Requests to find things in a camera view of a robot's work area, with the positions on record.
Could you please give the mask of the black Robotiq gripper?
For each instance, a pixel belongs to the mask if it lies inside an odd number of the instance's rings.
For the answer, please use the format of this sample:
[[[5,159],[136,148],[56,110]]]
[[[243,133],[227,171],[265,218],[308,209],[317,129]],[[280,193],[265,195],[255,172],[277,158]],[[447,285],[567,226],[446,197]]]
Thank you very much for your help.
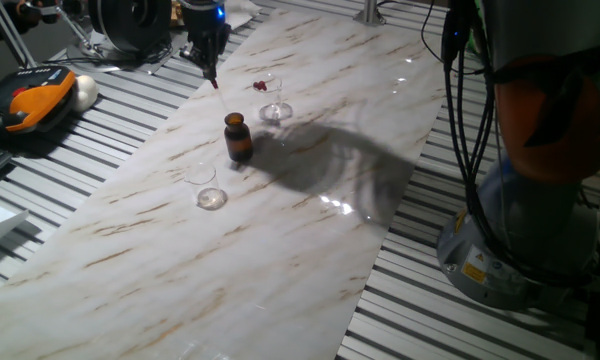
[[[225,0],[179,0],[190,49],[187,57],[208,80],[217,78],[217,60],[224,53],[231,26],[226,21]]]

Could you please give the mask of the person hand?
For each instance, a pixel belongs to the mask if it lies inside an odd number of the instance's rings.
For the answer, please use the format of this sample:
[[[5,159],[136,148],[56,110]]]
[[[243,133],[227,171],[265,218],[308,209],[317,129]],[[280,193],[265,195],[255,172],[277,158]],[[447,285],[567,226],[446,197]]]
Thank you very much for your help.
[[[30,1],[19,1],[16,5],[16,13],[19,20],[30,25],[37,25],[42,20],[41,10]]]

